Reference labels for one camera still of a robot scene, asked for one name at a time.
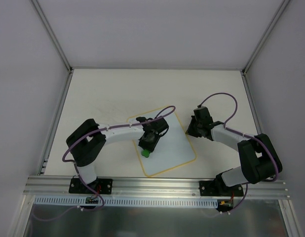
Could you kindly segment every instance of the purple wire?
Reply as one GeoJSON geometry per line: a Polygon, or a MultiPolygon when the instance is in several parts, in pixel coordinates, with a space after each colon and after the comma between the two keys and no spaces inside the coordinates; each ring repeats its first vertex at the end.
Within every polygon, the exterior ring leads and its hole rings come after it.
{"type": "Polygon", "coordinates": [[[43,222],[55,221],[55,220],[61,218],[63,215],[65,215],[70,210],[75,209],[75,208],[77,208],[77,206],[72,206],[72,207],[68,208],[66,211],[64,211],[62,214],[60,214],[59,216],[56,216],[56,217],[53,217],[53,218],[50,218],[50,219],[42,219],[42,218],[37,217],[34,214],[34,210],[35,210],[35,205],[34,205],[33,209],[32,209],[32,216],[34,217],[34,219],[36,219],[38,221],[43,221],[43,222]]]}
{"type": "MultiPolygon", "coordinates": [[[[265,181],[266,181],[266,182],[274,182],[274,181],[276,181],[277,178],[278,178],[279,170],[278,170],[278,167],[277,167],[277,165],[276,165],[276,162],[275,162],[275,160],[274,160],[272,154],[270,153],[270,151],[268,150],[268,148],[265,146],[265,144],[263,144],[263,142],[261,142],[259,139],[255,138],[255,137],[253,137],[253,136],[249,136],[249,135],[244,134],[244,133],[242,133],[242,132],[236,131],[236,130],[234,130],[234,129],[232,129],[232,128],[226,127],[227,122],[228,122],[229,120],[231,120],[231,119],[235,116],[235,114],[236,114],[236,112],[237,112],[237,110],[238,110],[238,102],[237,102],[236,98],[235,98],[233,95],[231,95],[231,94],[229,94],[229,93],[226,93],[226,92],[214,93],[214,94],[208,96],[205,100],[203,100],[202,103],[200,104],[200,106],[201,106],[205,101],[207,101],[209,98],[211,98],[211,97],[214,96],[214,95],[228,95],[229,97],[231,97],[231,98],[234,100],[234,102],[235,102],[235,110],[234,110],[234,112],[232,113],[232,115],[231,115],[229,118],[227,118],[226,121],[224,122],[224,128],[225,128],[226,130],[228,130],[228,131],[230,131],[230,132],[233,132],[233,133],[236,133],[236,134],[238,134],[238,135],[240,135],[240,136],[244,136],[244,137],[246,137],[246,138],[252,139],[252,140],[256,141],[257,143],[259,143],[259,144],[262,146],[262,148],[265,150],[265,152],[266,152],[267,155],[269,156],[269,158],[270,158],[270,160],[271,160],[271,162],[272,162],[272,164],[273,164],[273,166],[274,166],[274,170],[275,170],[275,177],[274,177],[272,180],[265,180],[265,181]]],[[[245,198],[246,198],[246,196],[247,196],[247,193],[248,193],[248,183],[245,183],[245,184],[246,184],[246,191],[245,191],[245,194],[244,194],[243,198],[241,199],[241,201],[240,201],[232,210],[235,210],[237,207],[239,207],[239,205],[245,200],[245,198]]]]}
{"type": "MultiPolygon", "coordinates": [[[[157,114],[156,118],[154,118],[154,119],[152,119],[152,120],[145,121],[145,122],[134,123],[134,124],[132,124],[131,126],[139,126],[139,125],[144,125],[144,124],[147,124],[147,123],[151,123],[151,122],[157,121],[157,120],[159,120],[159,119],[162,119],[162,118],[167,117],[168,115],[172,114],[175,110],[176,110],[176,107],[175,107],[175,106],[173,106],[173,105],[167,106],[166,108],[162,109],[162,110],[157,114]],[[166,113],[165,115],[159,116],[162,112],[164,112],[165,110],[170,109],[170,108],[172,108],[172,110],[171,110],[170,112],[166,113]]],[[[95,134],[95,133],[98,133],[98,132],[101,132],[101,131],[104,131],[104,130],[107,130],[107,129],[121,128],[121,127],[129,127],[129,126],[130,126],[129,123],[127,123],[127,124],[120,124],[120,125],[113,125],[113,126],[110,126],[109,128],[106,128],[106,127],[105,127],[105,128],[99,128],[99,129],[97,129],[97,130],[94,130],[94,131],[92,131],[92,132],[89,132],[89,133],[83,135],[82,137],[80,137],[78,140],[76,140],[76,141],[68,148],[68,150],[66,150],[66,152],[64,153],[64,155],[63,155],[63,157],[62,157],[62,161],[63,161],[63,162],[73,162],[73,163],[74,163],[75,170],[76,170],[76,172],[77,172],[77,174],[78,174],[78,177],[79,177],[81,183],[82,183],[83,185],[85,185],[87,189],[89,189],[92,193],[94,193],[94,194],[95,194],[97,197],[99,197],[99,198],[101,199],[101,201],[102,201],[102,205],[101,205],[100,207],[94,208],[94,209],[85,209],[84,211],[94,211],[95,209],[96,209],[96,210],[97,210],[97,209],[101,209],[101,208],[104,206],[104,200],[103,200],[103,198],[101,197],[101,195],[99,195],[95,190],[93,190],[92,188],[90,188],[90,187],[84,182],[84,180],[82,179],[82,177],[81,177],[80,174],[79,174],[78,167],[77,167],[77,164],[76,164],[75,160],[74,160],[74,159],[66,160],[66,159],[65,159],[66,156],[68,155],[68,153],[69,153],[69,152],[70,152],[79,142],[81,142],[82,140],[84,140],[86,137],[89,137],[89,136],[91,136],[91,135],[93,135],[93,134],[95,134]]]]}
{"type": "MultiPolygon", "coordinates": [[[[168,115],[172,114],[175,110],[176,110],[176,107],[175,107],[175,106],[173,106],[173,105],[167,106],[166,108],[162,109],[162,110],[157,114],[157,116],[156,116],[154,119],[148,120],[148,121],[145,121],[145,122],[134,123],[134,124],[131,124],[131,126],[139,126],[139,125],[144,125],[144,124],[147,124],[147,123],[150,123],[150,122],[157,121],[157,120],[159,120],[159,119],[162,119],[162,118],[167,117],[168,115]],[[170,109],[170,108],[172,108],[172,110],[171,110],[170,112],[166,113],[165,115],[159,116],[162,112],[164,112],[165,110],[170,109]]],[[[95,133],[98,133],[98,132],[101,132],[101,131],[104,131],[104,130],[107,130],[107,129],[121,128],[121,127],[129,127],[129,126],[130,126],[129,123],[128,123],[128,124],[113,125],[113,126],[110,126],[109,128],[106,128],[106,127],[105,127],[105,128],[99,128],[99,129],[97,129],[97,130],[94,130],[94,131],[92,131],[92,132],[89,132],[89,133],[83,135],[82,137],[80,137],[78,140],[76,140],[76,141],[66,150],[66,152],[64,153],[64,155],[63,155],[63,157],[62,157],[62,161],[63,161],[63,162],[73,162],[73,163],[74,163],[75,170],[76,170],[76,172],[77,172],[77,175],[78,175],[78,177],[79,177],[81,183],[82,183],[83,185],[85,185],[85,187],[86,187],[87,189],[89,189],[92,193],[94,193],[94,194],[101,200],[101,203],[102,203],[101,206],[95,207],[95,208],[93,208],[93,209],[85,209],[85,208],[84,208],[83,211],[95,211],[95,210],[99,210],[99,209],[101,209],[101,208],[104,206],[105,202],[104,202],[104,199],[102,198],[102,196],[101,196],[100,194],[98,194],[95,190],[93,190],[92,188],[90,188],[90,187],[85,183],[85,181],[82,179],[82,177],[81,177],[80,174],[79,174],[78,167],[77,167],[77,164],[76,164],[75,160],[74,160],[74,159],[68,159],[68,160],[66,160],[66,159],[65,159],[66,156],[68,155],[68,153],[69,153],[69,152],[70,152],[79,142],[81,142],[83,139],[87,138],[88,136],[91,136],[91,135],[93,135],[93,134],[95,134],[95,133]]],[[[57,220],[57,219],[61,218],[61,217],[62,217],[63,215],[65,215],[67,212],[69,212],[70,210],[75,209],[75,208],[78,208],[78,207],[77,207],[77,206],[72,206],[72,207],[68,208],[66,211],[64,211],[62,214],[60,214],[59,216],[56,216],[56,217],[51,218],[51,219],[41,219],[41,218],[37,217],[37,216],[34,214],[34,209],[35,209],[35,207],[33,207],[33,209],[32,209],[32,216],[33,216],[36,220],[38,220],[38,221],[49,222],[49,221],[54,221],[54,220],[57,220]]]]}
{"type": "Polygon", "coordinates": [[[243,201],[245,200],[245,198],[247,197],[247,193],[248,193],[248,184],[246,184],[246,191],[245,191],[245,194],[243,195],[242,199],[240,200],[240,202],[237,203],[237,205],[234,206],[234,207],[232,208],[232,210],[230,210],[229,212],[234,211],[236,208],[238,208],[238,207],[242,204],[242,202],[243,202],[243,201]]]}

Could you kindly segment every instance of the purple cable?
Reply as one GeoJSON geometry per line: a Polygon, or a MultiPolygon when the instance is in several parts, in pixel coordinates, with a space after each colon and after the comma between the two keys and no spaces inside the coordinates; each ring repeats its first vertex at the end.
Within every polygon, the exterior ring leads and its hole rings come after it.
{"type": "MultiPolygon", "coordinates": [[[[175,107],[175,106],[173,106],[173,105],[167,106],[166,108],[162,109],[162,110],[157,114],[156,118],[154,118],[154,119],[152,119],[152,120],[145,121],[145,122],[134,123],[134,124],[132,124],[131,126],[139,126],[139,125],[144,125],[144,124],[147,124],[147,123],[151,123],[151,122],[157,121],[157,120],[159,120],[159,119],[162,119],[162,118],[167,117],[168,115],[172,114],[175,110],[176,110],[176,107],[175,107]],[[170,112],[166,113],[165,115],[161,115],[161,116],[160,116],[160,114],[161,114],[162,112],[164,112],[165,110],[170,109],[170,108],[172,108],[172,110],[171,110],[170,112]]],[[[90,187],[83,181],[82,177],[81,177],[80,174],[79,174],[79,171],[78,171],[77,164],[76,164],[75,160],[74,160],[74,159],[66,160],[65,158],[66,158],[66,156],[68,155],[68,153],[69,153],[69,152],[70,152],[79,142],[81,142],[81,141],[82,141],[83,139],[85,139],[86,137],[91,136],[91,135],[93,135],[93,134],[95,134],[95,133],[98,133],[98,132],[107,130],[107,129],[121,128],[121,127],[129,127],[129,126],[130,126],[129,123],[128,123],[128,124],[113,125],[113,126],[110,126],[109,128],[106,128],[106,127],[105,127],[105,128],[100,128],[100,129],[94,130],[94,131],[92,131],[92,132],[89,132],[89,133],[83,135],[82,137],[80,137],[78,140],[76,140],[76,141],[68,148],[68,150],[66,150],[66,152],[64,153],[64,155],[63,155],[63,157],[62,157],[62,161],[63,161],[63,162],[73,162],[73,163],[74,163],[75,170],[76,170],[76,172],[77,172],[77,174],[78,174],[78,177],[79,177],[81,183],[82,183],[83,185],[85,185],[86,188],[88,188],[88,189],[89,189],[92,193],[94,193],[97,197],[99,197],[99,198],[101,199],[102,205],[101,205],[99,208],[96,208],[96,209],[100,209],[100,208],[102,208],[102,207],[104,206],[104,200],[103,200],[103,198],[101,197],[101,195],[99,195],[95,190],[93,190],[92,188],[90,188],[90,187]]],[[[95,210],[95,209],[85,209],[84,211],[91,211],[91,210],[93,211],[93,210],[95,210]]]]}
{"type": "Polygon", "coordinates": [[[53,217],[53,218],[50,218],[50,219],[41,219],[34,214],[34,210],[35,210],[35,205],[34,205],[33,209],[32,209],[32,216],[34,217],[34,219],[36,219],[38,221],[43,221],[43,222],[55,221],[55,220],[61,218],[63,215],[65,215],[70,210],[75,209],[75,208],[78,208],[78,207],[77,206],[72,206],[72,207],[68,208],[66,211],[64,211],[62,214],[60,214],[59,216],[56,216],[56,217],[53,217]]]}
{"type": "MultiPolygon", "coordinates": [[[[211,97],[214,96],[214,95],[228,95],[229,97],[231,97],[231,98],[234,100],[234,102],[235,102],[235,110],[234,110],[234,112],[232,113],[232,115],[231,115],[229,118],[227,118],[226,121],[224,122],[224,128],[225,128],[226,130],[228,130],[228,131],[230,131],[230,132],[233,132],[233,133],[236,133],[236,134],[238,134],[238,135],[240,135],[240,136],[243,136],[243,137],[252,139],[252,140],[256,141],[257,143],[259,143],[260,146],[262,146],[262,148],[265,150],[265,152],[266,152],[267,155],[269,156],[269,158],[270,158],[270,160],[271,160],[271,162],[272,162],[272,164],[273,164],[273,166],[274,166],[274,170],[275,170],[275,177],[274,177],[272,180],[265,180],[265,181],[266,181],[266,182],[274,182],[274,181],[276,181],[277,178],[278,178],[279,170],[278,170],[278,167],[277,167],[277,165],[276,165],[276,162],[275,162],[273,156],[271,155],[270,151],[269,151],[268,148],[265,146],[265,144],[263,144],[263,142],[261,142],[259,139],[255,138],[255,137],[253,137],[253,136],[249,136],[249,135],[244,134],[244,133],[242,133],[242,132],[236,131],[236,130],[234,130],[234,129],[232,129],[232,128],[226,127],[227,122],[228,122],[229,120],[231,120],[231,119],[235,116],[235,114],[236,114],[236,112],[237,112],[237,110],[238,110],[238,102],[237,102],[236,98],[235,98],[233,95],[231,95],[231,94],[229,94],[229,93],[226,93],[226,92],[214,93],[214,94],[208,96],[205,100],[203,100],[202,103],[200,104],[200,106],[201,106],[205,101],[207,101],[209,98],[211,98],[211,97]]],[[[241,201],[240,201],[232,210],[235,210],[237,207],[239,207],[239,205],[245,200],[245,198],[246,198],[246,196],[247,196],[247,193],[248,193],[248,183],[245,183],[245,184],[246,184],[246,191],[245,191],[245,194],[244,194],[243,198],[241,199],[241,201]]]]}
{"type": "MultiPolygon", "coordinates": [[[[150,122],[157,121],[157,120],[159,120],[159,119],[162,119],[162,118],[167,117],[168,115],[172,114],[175,110],[176,110],[176,107],[175,107],[175,106],[173,106],[173,105],[167,106],[166,108],[162,109],[162,110],[157,114],[157,116],[156,116],[154,119],[148,120],[148,121],[145,121],[145,122],[134,123],[134,124],[131,124],[131,126],[139,126],[139,125],[144,125],[144,124],[147,124],[147,123],[150,123],[150,122]],[[172,110],[171,110],[170,112],[166,113],[165,115],[160,116],[160,114],[161,114],[162,112],[164,112],[165,110],[170,109],[170,108],[172,108],[172,110]]],[[[63,161],[63,162],[73,162],[73,163],[74,163],[75,170],[76,170],[76,172],[77,172],[77,175],[78,175],[78,177],[79,177],[81,183],[82,183],[83,185],[85,185],[85,187],[86,187],[87,189],[89,189],[91,192],[93,192],[93,193],[101,200],[101,203],[102,203],[101,206],[95,207],[95,208],[93,208],[93,209],[85,209],[85,208],[82,208],[82,211],[95,211],[95,210],[99,210],[99,209],[101,209],[101,208],[104,206],[105,202],[104,202],[104,199],[102,198],[102,196],[101,196],[100,194],[98,194],[95,190],[93,190],[92,188],[90,188],[90,187],[84,182],[84,180],[82,179],[82,177],[81,177],[80,174],[79,174],[78,167],[77,167],[77,164],[76,164],[75,160],[74,160],[74,159],[66,160],[66,159],[65,159],[66,156],[68,155],[68,153],[69,153],[69,152],[70,152],[79,142],[81,142],[83,139],[85,139],[85,138],[88,137],[88,136],[91,136],[91,135],[93,135],[93,134],[95,134],[95,133],[98,133],[98,132],[101,132],[101,131],[104,131],[104,130],[107,130],[107,129],[121,128],[121,127],[129,127],[129,126],[130,126],[129,123],[128,123],[128,124],[120,124],[120,125],[110,126],[109,128],[106,128],[106,127],[105,127],[105,128],[100,128],[100,129],[94,130],[94,131],[92,131],[92,132],[89,132],[89,133],[83,135],[82,137],[80,137],[78,140],[76,140],[76,141],[68,148],[68,150],[66,150],[66,152],[64,153],[64,155],[63,155],[63,157],[62,157],[62,161],[63,161]]],[[[37,217],[37,216],[34,214],[34,209],[35,209],[35,208],[33,207],[33,209],[32,209],[32,216],[33,216],[36,220],[38,220],[38,221],[49,222],[49,221],[54,221],[54,220],[57,220],[57,219],[61,218],[61,217],[62,217],[63,215],[65,215],[67,212],[69,212],[70,210],[75,209],[75,208],[79,208],[79,207],[78,207],[78,206],[72,206],[72,207],[68,208],[66,211],[64,211],[62,214],[60,214],[59,216],[56,216],[56,217],[51,218],[51,219],[41,219],[41,218],[37,217]]]]}

